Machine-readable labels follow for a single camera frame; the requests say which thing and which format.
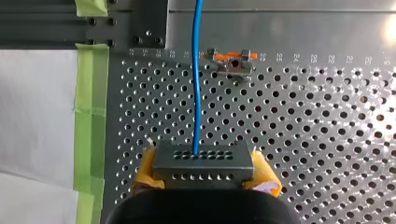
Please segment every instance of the metal clamp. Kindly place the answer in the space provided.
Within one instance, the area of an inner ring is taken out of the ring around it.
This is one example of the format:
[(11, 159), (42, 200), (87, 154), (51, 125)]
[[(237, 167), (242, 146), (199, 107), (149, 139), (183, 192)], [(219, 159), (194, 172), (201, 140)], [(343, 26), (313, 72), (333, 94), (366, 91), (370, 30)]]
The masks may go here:
[(241, 53), (218, 54), (216, 49), (208, 49), (205, 56), (210, 62), (218, 66), (219, 75), (232, 76), (239, 82), (249, 82), (254, 72), (252, 59), (257, 54), (250, 49), (243, 49)]

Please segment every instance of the metal bracket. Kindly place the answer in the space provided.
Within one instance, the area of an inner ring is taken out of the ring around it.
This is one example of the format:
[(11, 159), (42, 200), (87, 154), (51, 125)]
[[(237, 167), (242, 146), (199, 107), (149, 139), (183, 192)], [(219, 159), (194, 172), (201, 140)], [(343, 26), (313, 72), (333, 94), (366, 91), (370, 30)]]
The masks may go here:
[(218, 66), (219, 75), (232, 76), (239, 82), (249, 82), (254, 71), (250, 49), (243, 49), (240, 58), (217, 60), (216, 49), (208, 49), (206, 58)]
[(164, 49), (168, 25), (168, 0), (135, 0), (132, 2), (131, 20), (132, 47), (145, 49)]

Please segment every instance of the hole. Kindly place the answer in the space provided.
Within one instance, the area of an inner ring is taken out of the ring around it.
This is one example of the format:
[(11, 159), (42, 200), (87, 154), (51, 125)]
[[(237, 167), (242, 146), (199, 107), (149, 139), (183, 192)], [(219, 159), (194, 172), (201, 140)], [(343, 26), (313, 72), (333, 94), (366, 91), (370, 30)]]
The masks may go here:
[(239, 65), (239, 61), (238, 60), (233, 60), (232, 62), (231, 62), (231, 66), (232, 67), (237, 67)]

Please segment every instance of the metal frame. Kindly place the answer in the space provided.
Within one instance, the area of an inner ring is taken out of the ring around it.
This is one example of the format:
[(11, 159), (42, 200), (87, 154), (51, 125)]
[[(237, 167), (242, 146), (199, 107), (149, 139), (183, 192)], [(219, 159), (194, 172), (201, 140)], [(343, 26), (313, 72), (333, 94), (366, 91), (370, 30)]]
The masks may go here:
[[(117, 26), (98, 19), (96, 28), (106, 26), (99, 31), (73, 18), (71, 1), (35, 2), (47, 7), (0, 4), (0, 17), (12, 19), (0, 23), (0, 48), (72, 49), (90, 38), (106, 43), (113, 37), (105, 30), (117, 30), (109, 66), (105, 220), (131, 191), (149, 147), (145, 137), (191, 140), (194, 1), (169, 1), (166, 49), (130, 48), (133, 35), (124, 27), (131, 24), (130, 1), (110, 4)], [(390, 0), (207, 1), (202, 50), (251, 49), (260, 57), (251, 82), (242, 84), (201, 61), (204, 144), (247, 139), (261, 149), (285, 185), (280, 199), (302, 223), (394, 223), (395, 8)], [(13, 24), (21, 29), (10, 35), (3, 27)]]

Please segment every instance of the small metal component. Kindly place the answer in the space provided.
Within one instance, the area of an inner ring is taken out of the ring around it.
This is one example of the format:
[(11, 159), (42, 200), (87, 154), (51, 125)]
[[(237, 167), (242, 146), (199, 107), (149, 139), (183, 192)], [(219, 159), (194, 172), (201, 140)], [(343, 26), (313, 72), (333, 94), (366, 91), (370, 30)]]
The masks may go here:
[(209, 61), (215, 61), (215, 54), (217, 54), (216, 49), (208, 49), (206, 58)]
[(217, 59), (216, 49), (208, 49), (206, 58), (218, 66), (218, 73), (224, 76), (232, 76), (239, 82), (249, 82), (254, 71), (250, 61), (250, 49), (243, 49), (240, 58), (234, 56), (221, 56), (226, 60)]
[(153, 163), (154, 177), (168, 189), (238, 189), (253, 171), (247, 142), (201, 146), (200, 154), (193, 155), (191, 146), (162, 141)]

